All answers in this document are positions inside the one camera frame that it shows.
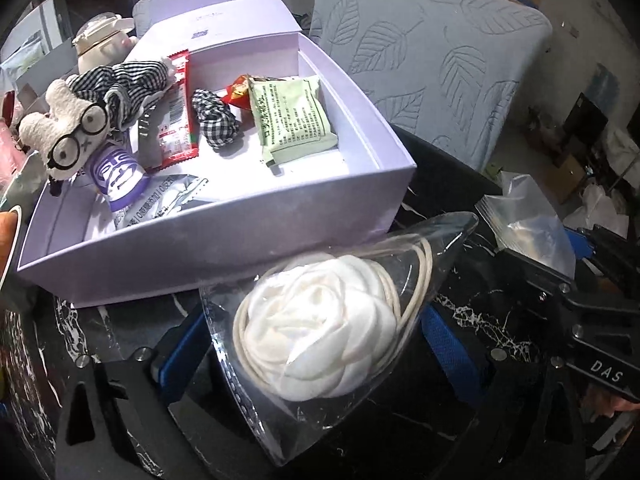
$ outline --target green snack package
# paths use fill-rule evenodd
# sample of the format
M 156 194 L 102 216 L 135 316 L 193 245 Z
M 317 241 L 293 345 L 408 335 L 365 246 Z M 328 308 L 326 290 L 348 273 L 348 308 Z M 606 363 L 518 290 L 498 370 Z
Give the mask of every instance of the green snack package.
M 249 82 L 251 110 L 267 166 L 324 152 L 338 143 L 318 100 L 320 77 Z

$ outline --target leaf-patterned fabric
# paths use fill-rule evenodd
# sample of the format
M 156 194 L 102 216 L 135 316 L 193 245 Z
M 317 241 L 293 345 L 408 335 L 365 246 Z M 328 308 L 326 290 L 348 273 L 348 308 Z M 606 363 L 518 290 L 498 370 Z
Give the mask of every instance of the leaf-patterned fabric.
M 506 0 L 316 0 L 310 37 L 390 123 L 482 170 L 551 32 Z

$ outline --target open box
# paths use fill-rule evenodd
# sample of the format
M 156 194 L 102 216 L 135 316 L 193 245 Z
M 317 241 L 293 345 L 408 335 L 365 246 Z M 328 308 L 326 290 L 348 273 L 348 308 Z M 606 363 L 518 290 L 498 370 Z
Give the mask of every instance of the open box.
M 288 32 L 192 51 L 190 91 L 220 90 L 242 73 L 318 74 L 338 148 L 272 172 L 260 161 L 254 128 L 244 128 L 241 144 L 225 153 L 201 139 L 198 158 L 161 174 L 207 177 L 207 198 L 218 202 L 89 241 L 95 189 L 82 179 L 65 184 L 59 198 L 45 189 L 20 275 L 76 307 L 93 306 L 195 288 L 275 258 L 386 232 L 415 164 L 355 83 L 308 38 Z

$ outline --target white fabric flower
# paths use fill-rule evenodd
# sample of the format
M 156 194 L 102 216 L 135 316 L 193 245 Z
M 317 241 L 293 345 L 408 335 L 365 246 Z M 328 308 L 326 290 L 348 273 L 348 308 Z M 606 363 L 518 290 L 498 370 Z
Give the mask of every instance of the white fabric flower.
M 356 256 L 295 260 L 247 299 L 244 352 L 285 400 L 352 392 L 396 335 L 382 281 Z

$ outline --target barcode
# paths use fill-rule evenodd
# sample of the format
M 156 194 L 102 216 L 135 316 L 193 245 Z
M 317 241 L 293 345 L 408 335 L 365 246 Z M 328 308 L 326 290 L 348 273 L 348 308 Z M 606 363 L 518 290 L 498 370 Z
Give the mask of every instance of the barcode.
M 175 124 L 182 119 L 184 110 L 184 100 L 182 95 L 178 94 L 175 99 L 169 101 L 169 124 Z

